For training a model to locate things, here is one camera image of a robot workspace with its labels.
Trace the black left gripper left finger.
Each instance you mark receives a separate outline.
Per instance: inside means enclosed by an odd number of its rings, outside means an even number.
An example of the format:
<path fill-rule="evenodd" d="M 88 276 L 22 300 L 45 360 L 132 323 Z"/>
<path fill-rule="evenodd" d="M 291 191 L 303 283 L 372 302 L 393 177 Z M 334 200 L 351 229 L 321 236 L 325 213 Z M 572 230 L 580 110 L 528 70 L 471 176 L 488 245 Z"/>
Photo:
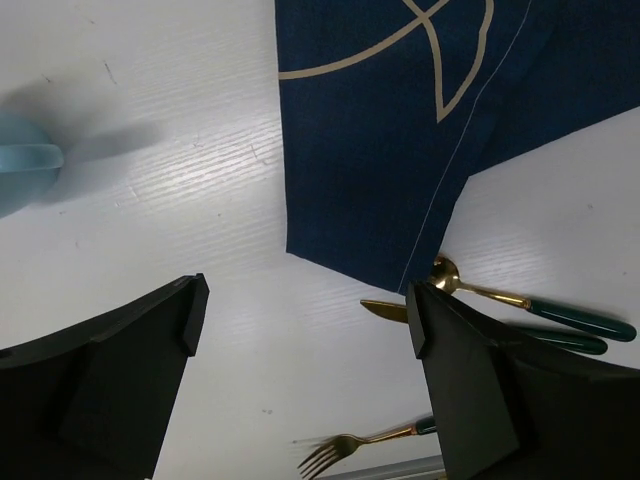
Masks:
<path fill-rule="evenodd" d="M 183 276 L 2 349 L 2 478 L 152 478 L 208 297 Z"/>

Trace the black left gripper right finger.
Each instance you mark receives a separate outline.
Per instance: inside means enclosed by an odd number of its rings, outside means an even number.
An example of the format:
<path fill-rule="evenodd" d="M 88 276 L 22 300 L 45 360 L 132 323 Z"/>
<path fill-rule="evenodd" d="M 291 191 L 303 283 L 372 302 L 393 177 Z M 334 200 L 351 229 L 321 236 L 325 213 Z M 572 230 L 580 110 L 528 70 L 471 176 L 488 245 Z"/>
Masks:
<path fill-rule="evenodd" d="M 427 283 L 406 295 L 451 479 L 635 479 L 639 373 L 492 319 Z"/>

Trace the gold knife green handle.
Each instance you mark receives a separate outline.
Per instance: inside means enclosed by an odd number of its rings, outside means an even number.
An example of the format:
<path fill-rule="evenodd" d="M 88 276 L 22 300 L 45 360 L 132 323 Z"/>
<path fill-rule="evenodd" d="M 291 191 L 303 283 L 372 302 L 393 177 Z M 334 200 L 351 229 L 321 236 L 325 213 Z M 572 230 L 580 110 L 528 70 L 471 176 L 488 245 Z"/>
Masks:
<path fill-rule="evenodd" d="M 408 323 L 407 309 L 404 305 L 374 300 L 361 300 L 360 305 L 378 317 L 397 323 Z M 608 351 L 608 345 L 604 340 L 585 334 L 517 325 L 515 328 L 547 344 L 576 353 L 599 356 Z"/>

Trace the light blue ceramic mug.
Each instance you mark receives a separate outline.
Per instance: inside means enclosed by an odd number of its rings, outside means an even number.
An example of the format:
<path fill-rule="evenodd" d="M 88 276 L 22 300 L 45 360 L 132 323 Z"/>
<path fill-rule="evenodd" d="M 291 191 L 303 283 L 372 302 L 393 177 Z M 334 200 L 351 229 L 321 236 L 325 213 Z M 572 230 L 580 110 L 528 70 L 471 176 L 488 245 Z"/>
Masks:
<path fill-rule="evenodd" d="M 30 120 L 1 113 L 1 217 L 40 200 L 64 165 L 62 150 Z"/>

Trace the navy blue fish placemat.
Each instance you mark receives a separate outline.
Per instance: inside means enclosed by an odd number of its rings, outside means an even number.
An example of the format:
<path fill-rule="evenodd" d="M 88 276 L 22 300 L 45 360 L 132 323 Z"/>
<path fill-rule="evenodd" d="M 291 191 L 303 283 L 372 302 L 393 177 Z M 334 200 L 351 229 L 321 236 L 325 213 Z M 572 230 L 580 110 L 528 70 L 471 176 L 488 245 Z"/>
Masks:
<path fill-rule="evenodd" d="M 468 178 L 639 104 L 635 1 L 279 1 L 289 254 L 423 279 Z"/>

